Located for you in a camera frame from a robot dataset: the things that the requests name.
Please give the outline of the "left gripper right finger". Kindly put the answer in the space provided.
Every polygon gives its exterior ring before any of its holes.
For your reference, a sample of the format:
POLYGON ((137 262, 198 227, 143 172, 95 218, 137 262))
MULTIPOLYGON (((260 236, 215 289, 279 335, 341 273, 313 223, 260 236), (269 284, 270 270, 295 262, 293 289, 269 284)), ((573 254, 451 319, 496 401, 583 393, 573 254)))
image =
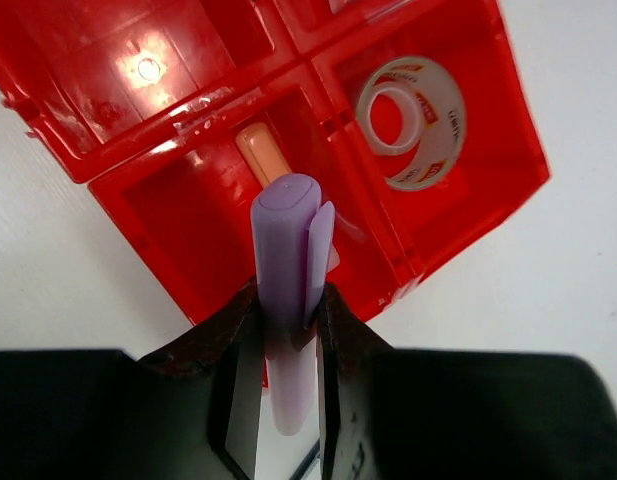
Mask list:
POLYGON ((617 479, 617 411, 570 355, 396 348, 327 285, 325 479, 617 479))

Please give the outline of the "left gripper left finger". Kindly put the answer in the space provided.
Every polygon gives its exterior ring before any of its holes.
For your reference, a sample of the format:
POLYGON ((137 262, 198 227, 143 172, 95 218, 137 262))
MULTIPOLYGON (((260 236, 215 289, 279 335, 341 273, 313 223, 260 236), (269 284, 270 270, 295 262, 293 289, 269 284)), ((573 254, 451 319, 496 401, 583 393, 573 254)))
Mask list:
POLYGON ((262 375, 254 281, 140 359, 0 350, 0 479, 250 479, 262 375))

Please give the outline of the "purple highlighter cap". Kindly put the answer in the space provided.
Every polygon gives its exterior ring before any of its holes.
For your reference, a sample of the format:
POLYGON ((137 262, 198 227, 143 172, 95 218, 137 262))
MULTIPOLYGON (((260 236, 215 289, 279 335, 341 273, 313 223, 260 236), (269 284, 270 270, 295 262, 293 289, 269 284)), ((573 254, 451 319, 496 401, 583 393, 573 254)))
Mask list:
POLYGON ((298 353, 313 338, 333 240, 335 208, 318 182, 286 174, 253 201, 251 226, 265 349, 270 360, 298 353))

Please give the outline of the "orange highlighter pen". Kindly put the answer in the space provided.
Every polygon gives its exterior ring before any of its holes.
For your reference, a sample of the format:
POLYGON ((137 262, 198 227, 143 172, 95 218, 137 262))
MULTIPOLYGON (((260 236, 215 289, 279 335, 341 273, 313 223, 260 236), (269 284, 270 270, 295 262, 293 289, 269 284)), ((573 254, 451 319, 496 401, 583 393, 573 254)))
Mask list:
POLYGON ((265 123, 257 122, 247 126, 236 135, 235 142, 263 188, 291 172, 281 149, 265 123))

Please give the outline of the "large clear tape roll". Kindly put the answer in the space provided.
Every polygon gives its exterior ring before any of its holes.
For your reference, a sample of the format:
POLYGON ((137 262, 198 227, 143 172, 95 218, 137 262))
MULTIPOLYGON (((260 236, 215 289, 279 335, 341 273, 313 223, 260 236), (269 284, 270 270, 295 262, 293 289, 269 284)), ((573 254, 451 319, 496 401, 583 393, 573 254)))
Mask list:
POLYGON ((407 154, 408 164, 386 177, 400 191, 421 191, 453 169, 466 138, 466 107, 459 86, 439 63, 402 56, 379 67, 361 88, 355 117, 370 150, 380 157, 407 154), (372 108, 384 97, 400 117, 395 140, 388 142, 373 124, 372 108))

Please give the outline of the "pink highlighter pen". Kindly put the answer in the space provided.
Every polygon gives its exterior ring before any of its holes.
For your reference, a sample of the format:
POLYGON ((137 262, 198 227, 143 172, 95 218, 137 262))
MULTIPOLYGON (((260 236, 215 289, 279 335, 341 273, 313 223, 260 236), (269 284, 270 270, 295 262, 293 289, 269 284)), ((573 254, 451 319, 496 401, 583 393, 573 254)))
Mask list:
POLYGON ((316 343, 300 351, 290 345, 266 358, 269 393, 275 427, 284 436, 294 436, 303 427, 316 390, 316 343))

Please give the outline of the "small white tape roll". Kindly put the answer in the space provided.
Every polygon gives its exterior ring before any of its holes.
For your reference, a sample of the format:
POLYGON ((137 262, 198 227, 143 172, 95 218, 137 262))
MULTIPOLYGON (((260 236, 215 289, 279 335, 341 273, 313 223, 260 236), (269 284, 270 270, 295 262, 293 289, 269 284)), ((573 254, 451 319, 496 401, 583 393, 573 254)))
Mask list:
POLYGON ((398 156, 414 149, 423 133, 423 115, 415 92, 404 83, 374 85, 360 101, 358 121, 371 150, 398 156))

